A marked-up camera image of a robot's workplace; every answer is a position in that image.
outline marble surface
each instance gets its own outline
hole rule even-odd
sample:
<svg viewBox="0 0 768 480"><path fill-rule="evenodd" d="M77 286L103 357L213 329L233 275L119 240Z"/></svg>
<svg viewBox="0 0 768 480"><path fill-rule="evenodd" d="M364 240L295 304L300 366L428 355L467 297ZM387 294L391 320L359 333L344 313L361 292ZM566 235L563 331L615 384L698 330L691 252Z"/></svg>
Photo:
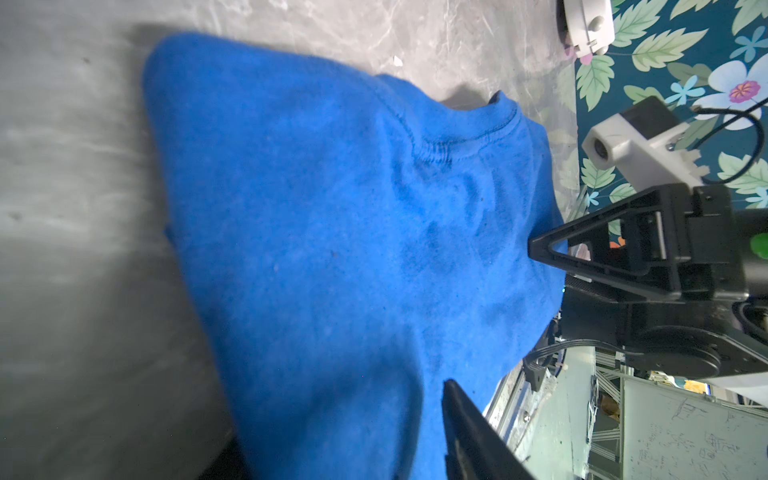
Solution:
<svg viewBox="0 0 768 480"><path fill-rule="evenodd" d="M194 478L231 435L163 233L139 78L173 31L334 58L453 108L502 89L578 188L555 0L0 2L0 478Z"/></svg>

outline teal floral backdrop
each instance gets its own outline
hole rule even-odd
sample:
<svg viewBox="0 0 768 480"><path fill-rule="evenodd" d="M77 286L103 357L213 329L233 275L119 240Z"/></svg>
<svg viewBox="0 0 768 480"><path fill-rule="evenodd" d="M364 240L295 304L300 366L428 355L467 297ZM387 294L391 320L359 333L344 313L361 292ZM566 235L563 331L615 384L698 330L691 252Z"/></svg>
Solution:
<svg viewBox="0 0 768 480"><path fill-rule="evenodd" d="M676 148L689 148L732 115L697 115L692 105L746 110L768 97L768 0L613 0L616 39L608 53L577 61L579 144L589 129L654 95L693 119ZM754 111L759 118L762 108ZM728 178L749 159L755 129L740 119L701 148L698 165ZM598 170L579 151L584 199L594 211L634 194L618 170ZM736 208L768 207L768 163L728 184ZM614 247L623 243L611 226Z"/></svg>

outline green sticker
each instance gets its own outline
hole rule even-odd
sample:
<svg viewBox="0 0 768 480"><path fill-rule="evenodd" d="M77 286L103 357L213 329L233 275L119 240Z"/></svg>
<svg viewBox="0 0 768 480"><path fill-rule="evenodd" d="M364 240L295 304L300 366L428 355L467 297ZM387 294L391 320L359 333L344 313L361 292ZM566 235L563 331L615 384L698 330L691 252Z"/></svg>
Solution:
<svg viewBox="0 0 768 480"><path fill-rule="evenodd" d="M750 238L750 249L758 257L768 260L768 233L758 233Z"/></svg>

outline blue t-shirt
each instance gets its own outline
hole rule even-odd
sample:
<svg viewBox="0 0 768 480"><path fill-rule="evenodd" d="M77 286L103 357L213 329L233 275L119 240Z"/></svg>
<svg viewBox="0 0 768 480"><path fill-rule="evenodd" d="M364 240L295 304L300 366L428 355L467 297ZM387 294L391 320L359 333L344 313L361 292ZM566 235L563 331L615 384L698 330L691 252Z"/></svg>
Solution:
<svg viewBox="0 0 768 480"><path fill-rule="evenodd" d="M176 35L144 72L170 228L264 480L445 475L442 383L482 408L564 274L544 128L322 58Z"/></svg>

